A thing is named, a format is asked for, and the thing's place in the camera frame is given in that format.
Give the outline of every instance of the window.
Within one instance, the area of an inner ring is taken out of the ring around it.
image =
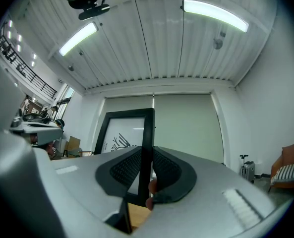
[[[65,88],[65,90],[63,91],[58,103],[57,103],[57,107],[58,107],[58,112],[56,113],[56,116],[54,118],[54,120],[56,119],[62,119],[65,109],[67,107],[67,104],[69,103],[69,101],[72,98],[72,95],[74,93],[74,89],[67,86]]]

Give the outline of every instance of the wooden surface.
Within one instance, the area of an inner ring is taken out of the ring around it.
[[[79,148],[79,145],[81,143],[81,140],[76,137],[70,137],[69,142],[67,145],[67,150],[73,150],[75,148]]]
[[[129,217],[132,227],[138,228],[150,215],[151,211],[146,207],[128,203]]]

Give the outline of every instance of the orange chair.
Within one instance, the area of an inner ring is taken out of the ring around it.
[[[282,148],[281,156],[275,161],[271,167],[270,179],[274,177],[277,171],[283,167],[290,164],[294,164],[294,144]],[[294,181],[290,182],[277,182],[270,186],[270,189],[274,188],[294,188]]]

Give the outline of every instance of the roller shade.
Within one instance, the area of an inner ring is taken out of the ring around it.
[[[220,125],[210,95],[155,96],[155,146],[224,162]]]
[[[107,112],[152,108],[152,99],[153,97],[151,95],[106,99],[97,123],[93,149],[95,149],[98,134]]]

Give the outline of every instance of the striped cushion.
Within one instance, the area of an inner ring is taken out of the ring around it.
[[[271,185],[277,182],[294,181],[294,164],[281,167],[271,178]]]

